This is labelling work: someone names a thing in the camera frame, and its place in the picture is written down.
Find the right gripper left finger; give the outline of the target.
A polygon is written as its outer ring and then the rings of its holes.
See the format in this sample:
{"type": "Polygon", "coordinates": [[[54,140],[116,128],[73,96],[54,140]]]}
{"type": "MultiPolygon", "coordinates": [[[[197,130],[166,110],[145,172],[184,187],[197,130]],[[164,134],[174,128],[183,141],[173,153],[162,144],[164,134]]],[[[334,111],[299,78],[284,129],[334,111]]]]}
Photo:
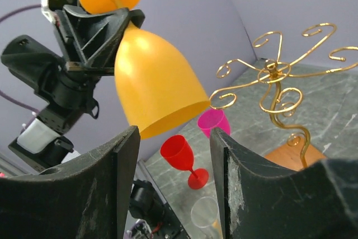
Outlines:
{"type": "Polygon", "coordinates": [[[2,238],[122,238],[140,145],[130,126],[38,175],[1,179],[2,238]]]}

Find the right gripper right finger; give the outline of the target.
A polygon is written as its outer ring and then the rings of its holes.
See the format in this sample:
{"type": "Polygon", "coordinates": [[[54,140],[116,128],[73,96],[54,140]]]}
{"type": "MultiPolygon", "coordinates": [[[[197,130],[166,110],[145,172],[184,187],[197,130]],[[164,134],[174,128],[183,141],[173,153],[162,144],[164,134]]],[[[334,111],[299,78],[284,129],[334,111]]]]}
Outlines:
{"type": "Polygon", "coordinates": [[[219,128],[210,153],[224,238],[356,238],[357,161],[279,166],[219,128]]]}

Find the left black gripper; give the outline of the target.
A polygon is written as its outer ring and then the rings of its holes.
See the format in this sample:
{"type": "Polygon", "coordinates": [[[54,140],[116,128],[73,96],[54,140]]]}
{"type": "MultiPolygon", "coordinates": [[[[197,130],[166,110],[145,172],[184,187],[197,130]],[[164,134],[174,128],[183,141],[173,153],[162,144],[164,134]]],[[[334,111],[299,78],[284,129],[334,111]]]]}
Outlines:
{"type": "Polygon", "coordinates": [[[128,8],[89,14],[81,7],[65,5],[55,14],[66,69],[89,76],[114,75],[117,50],[126,28],[130,23],[140,28],[145,20],[142,10],[128,8]]]}

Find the yellow plastic wine glass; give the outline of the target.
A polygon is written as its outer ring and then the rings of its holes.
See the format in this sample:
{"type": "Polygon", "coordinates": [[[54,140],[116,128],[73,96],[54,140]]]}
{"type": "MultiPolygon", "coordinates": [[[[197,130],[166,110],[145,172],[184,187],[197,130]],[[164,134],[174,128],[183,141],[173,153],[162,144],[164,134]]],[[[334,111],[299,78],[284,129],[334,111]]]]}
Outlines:
{"type": "MultiPolygon", "coordinates": [[[[133,8],[140,0],[79,0],[93,15],[133,8]]],[[[141,139],[165,133],[199,115],[209,98],[182,53],[164,38],[142,30],[134,18],[116,53],[115,84],[130,125],[141,139]]]]}

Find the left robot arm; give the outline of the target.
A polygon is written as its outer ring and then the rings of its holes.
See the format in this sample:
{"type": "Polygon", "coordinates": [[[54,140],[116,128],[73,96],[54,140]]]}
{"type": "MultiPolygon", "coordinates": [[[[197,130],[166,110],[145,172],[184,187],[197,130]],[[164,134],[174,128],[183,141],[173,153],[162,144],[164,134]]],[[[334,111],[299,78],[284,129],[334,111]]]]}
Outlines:
{"type": "MultiPolygon", "coordinates": [[[[1,48],[13,38],[27,34],[55,53],[59,47],[55,41],[50,22],[41,14],[36,4],[18,7],[18,13],[1,22],[1,48]]],[[[8,149],[8,145],[19,135],[23,124],[32,119],[32,111],[40,111],[46,102],[34,94],[33,89],[14,77],[5,66],[1,66],[1,91],[30,109],[24,109],[1,98],[1,157],[12,163],[18,174],[33,174],[32,169],[22,159],[8,149]]],[[[113,77],[104,77],[97,84],[94,92],[99,102],[98,119],[88,114],[83,115],[66,137],[74,144],[74,153],[69,158],[84,154],[109,141],[128,127],[122,106],[116,94],[113,77]]]]}

